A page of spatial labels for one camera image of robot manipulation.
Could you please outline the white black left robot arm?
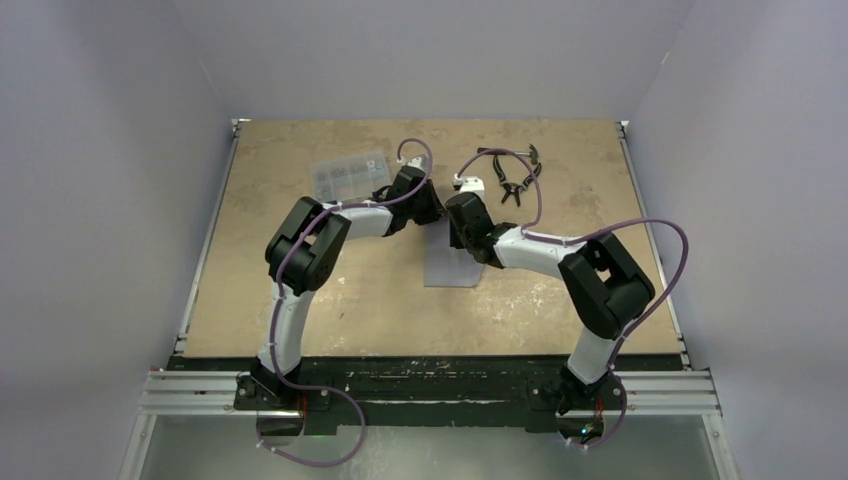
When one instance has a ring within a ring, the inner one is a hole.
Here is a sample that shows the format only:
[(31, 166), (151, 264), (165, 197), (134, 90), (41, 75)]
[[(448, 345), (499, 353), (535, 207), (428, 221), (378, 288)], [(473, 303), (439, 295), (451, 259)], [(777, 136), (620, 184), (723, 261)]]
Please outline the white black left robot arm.
[(297, 399), (302, 336), (315, 293), (330, 278), (347, 240), (389, 237), (412, 221), (428, 225), (443, 207), (423, 159), (402, 166), (393, 182), (354, 204), (325, 204), (304, 196), (294, 204), (265, 251), (274, 302), (269, 335), (250, 377), (260, 397), (284, 409)]

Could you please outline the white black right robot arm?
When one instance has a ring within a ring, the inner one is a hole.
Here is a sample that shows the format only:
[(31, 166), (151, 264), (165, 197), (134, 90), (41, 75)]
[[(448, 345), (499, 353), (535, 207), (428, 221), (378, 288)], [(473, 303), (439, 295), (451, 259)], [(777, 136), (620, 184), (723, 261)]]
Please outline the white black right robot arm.
[(654, 299), (655, 288), (612, 233), (589, 240), (541, 235), (512, 223), (494, 223), (485, 203), (471, 192), (446, 203), (455, 234), (452, 245), (480, 264), (531, 271), (561, 280), (583, 330), (564, 367), (561, 392), (576, 407), (596, 399), (624, 330)]

